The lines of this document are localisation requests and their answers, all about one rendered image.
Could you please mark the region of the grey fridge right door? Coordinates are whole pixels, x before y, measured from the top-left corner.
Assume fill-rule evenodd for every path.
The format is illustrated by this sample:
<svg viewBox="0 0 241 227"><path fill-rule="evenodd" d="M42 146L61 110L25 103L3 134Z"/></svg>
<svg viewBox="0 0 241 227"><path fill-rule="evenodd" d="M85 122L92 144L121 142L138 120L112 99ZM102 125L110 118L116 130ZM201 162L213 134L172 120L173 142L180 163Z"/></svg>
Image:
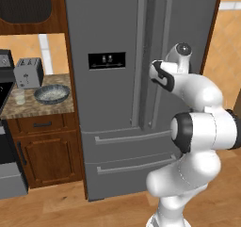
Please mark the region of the grey fridge right door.
<svg viewBox="0 0 241 227"><path fill-rule="evenodd" d="M192 73L201 72L209 33L211 32L215 9L217 8L216 2L217 0L172 0L168 52L177 43L187 43L192 49L190 58L190 71ZM151 61L161 59L165 7L166 0L154 0L153 33L150 46ZM148 83L145 124L150 128L153 119L156 87L159 86L154 82L150 81ZM175 114L187 110L188 107L181 99L162 89L158 119L154 129L159 131L168 130L171 118Z"/></svg>

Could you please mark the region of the grey ice bowl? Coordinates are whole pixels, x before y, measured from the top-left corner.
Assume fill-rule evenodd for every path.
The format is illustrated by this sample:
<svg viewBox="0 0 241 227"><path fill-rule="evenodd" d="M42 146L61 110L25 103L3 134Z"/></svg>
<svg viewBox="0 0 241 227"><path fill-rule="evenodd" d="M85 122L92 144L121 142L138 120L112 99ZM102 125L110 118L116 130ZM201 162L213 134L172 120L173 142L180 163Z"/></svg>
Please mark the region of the grey ice bowl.
<svg viewBox="0 0 241 227"><path fill-rule="evenodd" d="M65 101L70 95L70 89L60 84L52 84L35 90L35 99L43 105L56 105Z"/></svg>

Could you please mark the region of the grey upper fridge drawer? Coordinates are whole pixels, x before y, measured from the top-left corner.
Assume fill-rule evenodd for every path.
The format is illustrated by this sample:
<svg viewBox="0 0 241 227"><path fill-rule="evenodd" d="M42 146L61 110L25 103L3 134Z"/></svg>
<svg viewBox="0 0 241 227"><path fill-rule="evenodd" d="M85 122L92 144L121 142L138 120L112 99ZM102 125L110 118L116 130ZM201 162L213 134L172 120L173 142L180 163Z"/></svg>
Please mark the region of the grey upper fridge drawer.
<svg viewBox="0 0 241 227"><path fill-rule="evenodd" d="M142 131L139 127L97 132L82 131L84 161L101 163L156 154L174 153L178 157L181 155L180 150L172 142L171 136L105 145L96 145L94 139L94 137L121 138L152 133L158 132Z"/></svg>

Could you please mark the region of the grey lower fridge drawer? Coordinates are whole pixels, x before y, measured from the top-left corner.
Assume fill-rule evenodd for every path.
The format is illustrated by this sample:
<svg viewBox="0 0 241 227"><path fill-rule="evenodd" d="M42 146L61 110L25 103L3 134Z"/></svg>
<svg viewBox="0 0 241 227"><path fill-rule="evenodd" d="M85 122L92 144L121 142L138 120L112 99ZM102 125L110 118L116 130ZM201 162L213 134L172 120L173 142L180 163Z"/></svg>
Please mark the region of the grey lower fridge drawer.
<svg viewBox="0 0 241 227"><path fill-rule="evenodd" d="M144 170L132 170L111 174L98 174L96 169L98 166L102 169L130 167L169 159L172 154L174 153L156 154L101 163L87 163L85 168L88 200L93 202L109 197L145 191L147 189L146 177L148 173L152 170L158 170L167 164Z"/></svg>

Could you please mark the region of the wooden cupboard door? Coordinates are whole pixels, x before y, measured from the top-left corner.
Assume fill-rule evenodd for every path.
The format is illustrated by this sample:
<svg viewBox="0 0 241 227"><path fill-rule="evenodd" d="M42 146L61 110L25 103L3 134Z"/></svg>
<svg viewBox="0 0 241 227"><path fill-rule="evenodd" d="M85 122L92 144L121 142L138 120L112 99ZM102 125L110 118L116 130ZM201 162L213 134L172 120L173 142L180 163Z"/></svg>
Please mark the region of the wooden cupboard door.
<svg viewBox="0 0 241 227"><path fill-rule="evenodd" d="M17 141L21 141L26 165L21 159ZM58 185L82 179L75 131L15 138L14 142L30 188Z"/></svg>

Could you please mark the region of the grey fridge door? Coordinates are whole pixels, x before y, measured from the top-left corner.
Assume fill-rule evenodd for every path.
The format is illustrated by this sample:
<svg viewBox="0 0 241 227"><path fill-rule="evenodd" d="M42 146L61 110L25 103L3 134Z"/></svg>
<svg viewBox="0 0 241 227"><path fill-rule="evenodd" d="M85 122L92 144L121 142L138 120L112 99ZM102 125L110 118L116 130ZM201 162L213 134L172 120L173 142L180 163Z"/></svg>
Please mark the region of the grey fridge door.
<svg viewBox="0 0 241 227"><path fill-rule="evenodd" d="M217 0L172 0L168 52L177 43L187 43L192 49L190 58L190 71L192 73L201 72L209 33L211 32L215 9L217 8L216 2ZM161 59L165 7L166 0L154 0L153 33L150 46L151 61ZM150 128L153 119L156 87L159 86L154 82L150 81L148 83L145 124ZM187 110L188 107L181 99L162 89L158 119L154 129L159 131L168 130L171 118L175 114Z"/></svg>
<svg viewBox="0 0 241 227"><path fill-rule="evenodd" d="M137 0L65 2L81 130L133 127Z"/></svg>

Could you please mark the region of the silver toaster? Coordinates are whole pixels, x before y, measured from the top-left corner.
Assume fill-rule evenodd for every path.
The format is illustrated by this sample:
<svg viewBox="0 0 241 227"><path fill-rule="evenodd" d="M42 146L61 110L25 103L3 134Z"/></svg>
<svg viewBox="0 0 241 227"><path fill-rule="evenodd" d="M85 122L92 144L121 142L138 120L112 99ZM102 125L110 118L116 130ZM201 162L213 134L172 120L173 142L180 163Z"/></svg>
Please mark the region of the silver toaster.
<svg viewBox="0 0 241 227"><path fill-rule="evenodd" d="M42 85L44 72L40 57L20 58L13 72L19 89L37 89Z"/></svg>

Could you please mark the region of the grey fridge drawer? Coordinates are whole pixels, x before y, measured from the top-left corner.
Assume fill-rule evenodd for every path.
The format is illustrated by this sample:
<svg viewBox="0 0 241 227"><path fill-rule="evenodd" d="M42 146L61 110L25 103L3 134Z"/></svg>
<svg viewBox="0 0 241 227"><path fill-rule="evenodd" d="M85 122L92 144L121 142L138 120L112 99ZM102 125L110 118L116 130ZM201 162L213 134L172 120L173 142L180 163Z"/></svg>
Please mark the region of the grey fridge drawer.
<svg viewBox="0 0 241 227"><path fill-rule="evenodd" d="M145 191L147 189L146 177L148 173L152 170L158 170L167 164L144 170L132 170L111 174L98 174L96 169L98 166L102 169L130 167L169 159L172 154L174 153L156 154L101 163L87 163L85 168L88 200L93 202L109 197Z"/></svg>
<svg viewBox="0 0 241 227"><path fill-rule="evenodd" d="M171 136L105 145L96 145L94 139L94 137L121 138L152 133L158 132L142 131L139 127L97 132L82 131L84 161L101 163L156 154L174 153L178 157L181 155L180 150L172 142Z"/></svg>

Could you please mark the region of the grey fridge left door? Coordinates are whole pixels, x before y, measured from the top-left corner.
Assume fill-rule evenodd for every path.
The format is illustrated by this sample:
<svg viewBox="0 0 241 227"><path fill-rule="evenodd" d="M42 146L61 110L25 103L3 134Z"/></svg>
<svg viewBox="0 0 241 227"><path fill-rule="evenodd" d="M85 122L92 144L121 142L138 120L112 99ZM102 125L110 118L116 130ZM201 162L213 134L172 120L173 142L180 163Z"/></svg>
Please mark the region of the grey fridge left door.
<svg viewBox="0 0 241 227"><path fill-rule="evenodd" d="M137 0L65 2L81 130L133 127Z"/></svg>

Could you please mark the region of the wooden cupboard drawer front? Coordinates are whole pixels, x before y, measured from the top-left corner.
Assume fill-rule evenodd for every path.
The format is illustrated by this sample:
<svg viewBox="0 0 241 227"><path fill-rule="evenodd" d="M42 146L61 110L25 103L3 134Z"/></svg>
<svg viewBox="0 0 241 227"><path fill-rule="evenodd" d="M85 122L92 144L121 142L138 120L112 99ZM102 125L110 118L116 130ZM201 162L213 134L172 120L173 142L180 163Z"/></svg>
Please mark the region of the wooden cupboard drawer front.
<svg viewBox="0 0 241 227"><path fill-rule="evenodd" d="M38 117L19 118L19 119L16 119L15 122L19 132L25 133L25 134L56 131L64 127L64 121L61 115L46 115L46 116L38 116ZM35 128L33 127L34 122L35 123L52 122L52 125L47 127Z"/></svg>

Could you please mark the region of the glass of lemonade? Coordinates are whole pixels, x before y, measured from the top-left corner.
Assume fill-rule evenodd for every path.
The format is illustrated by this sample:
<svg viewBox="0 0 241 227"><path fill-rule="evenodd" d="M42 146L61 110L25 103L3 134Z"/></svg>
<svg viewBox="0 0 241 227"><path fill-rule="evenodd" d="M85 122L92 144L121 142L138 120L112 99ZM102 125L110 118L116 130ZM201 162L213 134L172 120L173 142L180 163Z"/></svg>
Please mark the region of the glass of lemonade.
<svg viewBox="0 0 241 227"><path fill-rule="evenodd" d="M17 105L23 105L25 103L25 96L23 89L14 89L12 95L16 101Z"/></svg>

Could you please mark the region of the black and silver stove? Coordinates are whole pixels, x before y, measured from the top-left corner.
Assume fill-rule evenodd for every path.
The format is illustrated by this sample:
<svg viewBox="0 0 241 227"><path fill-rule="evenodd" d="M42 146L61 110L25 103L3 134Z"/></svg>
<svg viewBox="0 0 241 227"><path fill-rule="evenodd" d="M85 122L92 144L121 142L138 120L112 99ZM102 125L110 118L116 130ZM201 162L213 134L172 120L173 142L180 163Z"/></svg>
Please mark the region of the black and silver stove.
<svg viewBox="0 0 241 227"><path fill-rule="evenodd" d="M0 200L28 193L28 183L8 122L1 116L15 85L11 51L0 49Z"/></svg>

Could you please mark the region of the wooden cupboard with dark pane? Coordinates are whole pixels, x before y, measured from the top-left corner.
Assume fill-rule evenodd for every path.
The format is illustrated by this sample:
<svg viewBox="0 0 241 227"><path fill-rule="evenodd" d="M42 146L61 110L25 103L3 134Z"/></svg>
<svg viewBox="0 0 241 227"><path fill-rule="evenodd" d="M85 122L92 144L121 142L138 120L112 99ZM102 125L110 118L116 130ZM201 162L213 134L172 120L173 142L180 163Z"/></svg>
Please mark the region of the wooden cupboard with dark pane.
<svg viewBox="0 0 241 227"><path fill-rule="evenodd" d="M0 0L0 35L66 31L64 0Z"/></svg>

